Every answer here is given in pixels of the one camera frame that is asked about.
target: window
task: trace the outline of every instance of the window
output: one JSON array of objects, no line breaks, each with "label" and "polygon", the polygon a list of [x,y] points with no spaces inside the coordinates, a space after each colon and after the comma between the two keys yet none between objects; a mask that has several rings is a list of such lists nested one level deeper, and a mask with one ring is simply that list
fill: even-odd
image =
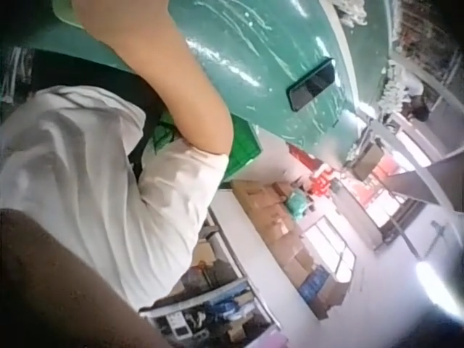
[{"label": "window", "polygon": [[[431,160],[427,155],[405,132],[399,132],[397,138],[406,146],[422,167],[428,167],[431,164]],[[414,170],[414,166],[402,154],[392,151],[391,154],[387,153],[382,157],[373,173],[380,180],[383,180],[387,176],[411,170]],[[378,227],[385,225],[390,220],[390,217],[405,203],[405,199],[400,196],[392,197],[374,175],[371,175],[364,183],[346,179],[343,180],[343,184],[364,207]]]},{"label": "window", "polygon": [[341,283],[351,281],[355,255],[326,217],[320,219],[307,232],[306,237],[318,251],[328,270]]}]

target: green tabletop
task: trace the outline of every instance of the green tabletop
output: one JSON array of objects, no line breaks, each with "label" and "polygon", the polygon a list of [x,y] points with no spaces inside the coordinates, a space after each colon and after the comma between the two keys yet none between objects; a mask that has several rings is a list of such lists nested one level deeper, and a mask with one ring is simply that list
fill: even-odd
[{"label": "green tabletop", "polygon": [[360,101],[372,104],[378,101],[383,87],[389,57],[389,26],[387,11],[391,11],[392,0],[370,0],[365,2],[368,13],[367,25],[354,28],[344,26],[349,51],[352,55]]},{"label": "green tabletop", "polygon": [[[16,44],[128,70],[83,30],[58,20],[50,1],[35,3],[34,18],[26,16]],[[354,109],[352,88],[319,1],[171,0],[170,13],[233,114],[336,167],[344,162],[357,139],[355,121],[346,113]],[[336,83],[292,112],[286,89],[324,57],[334,58]],[[327,155],[325,147],[336,151]]]}]

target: smartphone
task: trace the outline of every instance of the smartphone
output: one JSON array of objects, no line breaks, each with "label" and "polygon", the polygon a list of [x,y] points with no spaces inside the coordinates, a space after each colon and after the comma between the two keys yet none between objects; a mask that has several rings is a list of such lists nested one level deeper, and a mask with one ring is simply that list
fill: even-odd
[{"label": "smartphone", "polygon": [[328,58],[287,89],[291,109],[294,112],[300,111],[316,96],[325,91],[334,81],[334,60]]}]

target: red object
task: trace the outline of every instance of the red object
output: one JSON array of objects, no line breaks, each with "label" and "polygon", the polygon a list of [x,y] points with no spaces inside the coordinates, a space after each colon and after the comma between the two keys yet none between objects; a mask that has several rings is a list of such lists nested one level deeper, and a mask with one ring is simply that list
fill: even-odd
[{"label": "red object", "polygon": [[333,175],[333,169],[326,169],[318,177],[313,178],[311,193],[319,197],[326,196],[328,194],[328,190],[331,187],[331,180]]},{"label": "red object", "polygon": [[[385,179],[387,176],[398,173],[399,165],[395,162],[394,158],[385,154],[373,172],[379,177],[380,180]],[[376,197],[376,194],[381,186],[372,187],[366,185],[361,181],[350,181],[349,189],[357,197],[358,202],[367,208],[370,202]]]},{"label": "red object", "polygon": [[312,158],[307,152],[298,149],[296,146],[287,143],[290,154],[299,160],[305,167],[315,172],[324,163],[320,159]]}]

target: white shirt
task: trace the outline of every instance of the white shirt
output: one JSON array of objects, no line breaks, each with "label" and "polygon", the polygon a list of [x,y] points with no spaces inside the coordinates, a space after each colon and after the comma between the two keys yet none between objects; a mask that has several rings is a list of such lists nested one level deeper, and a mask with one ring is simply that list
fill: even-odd
[{"label": "white shirt", "polygon": [[127,159],[145,114],[92,87],[39,92],[0,128],[0,208],[23,211],[134,309],[169,294],[191,264],[228,164],[183,141],[137,185]]},{"label": "white shirt", "polygon": [[423,94],[423,83],[414,74],[404,71],[403,82],[407,89],[407,94],[410,96],[421,96]]}]

